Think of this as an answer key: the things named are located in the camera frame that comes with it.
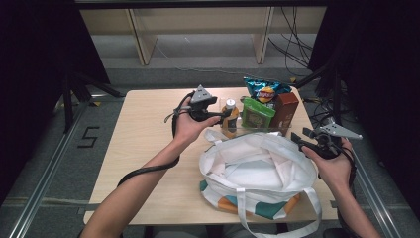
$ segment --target cardboard box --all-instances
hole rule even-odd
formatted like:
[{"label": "cardboard box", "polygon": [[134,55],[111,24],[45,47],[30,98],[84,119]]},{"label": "cardboard box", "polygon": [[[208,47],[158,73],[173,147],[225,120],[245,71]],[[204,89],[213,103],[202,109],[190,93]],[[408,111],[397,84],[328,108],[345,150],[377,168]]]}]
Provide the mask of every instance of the cardboard box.
[{"label": "cardboard box", "polygon": [[275,114],[269,123],[271,131],[280,131],[283,136],[291,126],[299,100],[293,92],[278,94],[275,101]]}]

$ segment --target tote bag handle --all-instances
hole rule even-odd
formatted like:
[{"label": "tote bag handle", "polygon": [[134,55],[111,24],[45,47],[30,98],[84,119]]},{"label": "tote bag handle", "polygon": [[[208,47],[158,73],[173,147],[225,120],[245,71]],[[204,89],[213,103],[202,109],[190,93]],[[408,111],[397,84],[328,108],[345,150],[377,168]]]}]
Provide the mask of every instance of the tote bag handle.
[{"label": "tote bag handle", "polygon": [[318,230],[319,227],[319,223],[321,222],[321,217],[322,217],[322,209],[321,209],[321,204],[319,202],[318,196],[315,192],[315,190],[312,187],[308,187],[305,188],[304,191],[306,192],[306,194],[309,197],[309,200],[312,204],[312,206],[314,207],[315,213],[317,215],[317,218],[314,222],[299,228],[297,230],[293,230],[293,231],[289,231],[289,232],[285,232],[285,233],[280,233],[280,234],[276,234],[276,235],[270,235],[270,234],[263,234],[263,233],[254,233],[253,231],[250,230],[250,228],[248,227],[248,223],[247,223],[247,217],[246,217],[246,210],[245,210],[245,204],[246,204],[246,197],[245,197],[245,192],[246,190],[244,188],[237,188],[237,199],[238,199],[238,215],[239,218],[241,220],[241,224],[248,230],[251,232],[251,234],[253,234],[255,237],[258,238],[296,238],[296,237],[304,237],[307,236],[313,232],[315,232],[316,230]]}]

